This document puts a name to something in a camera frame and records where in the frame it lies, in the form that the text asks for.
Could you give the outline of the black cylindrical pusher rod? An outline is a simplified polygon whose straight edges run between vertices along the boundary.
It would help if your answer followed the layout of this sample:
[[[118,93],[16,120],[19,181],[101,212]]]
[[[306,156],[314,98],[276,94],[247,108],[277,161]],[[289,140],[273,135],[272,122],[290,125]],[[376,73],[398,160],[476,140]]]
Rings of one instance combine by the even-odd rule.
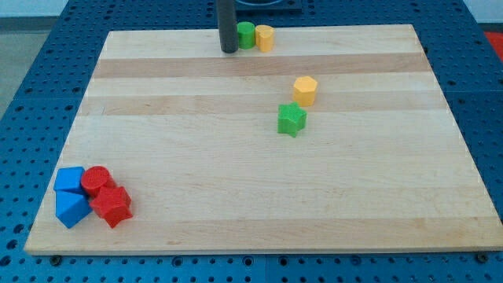
[[[239,48],[235,1],[216,0],[215,8],[221,51],[235,53]]]

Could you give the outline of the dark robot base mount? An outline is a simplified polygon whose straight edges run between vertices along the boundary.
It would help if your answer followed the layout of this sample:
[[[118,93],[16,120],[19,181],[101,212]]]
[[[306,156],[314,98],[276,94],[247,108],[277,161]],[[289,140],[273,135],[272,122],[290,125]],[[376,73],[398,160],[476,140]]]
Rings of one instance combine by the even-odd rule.
[[[237,12],[301,11],[302,0],[236,0]]]

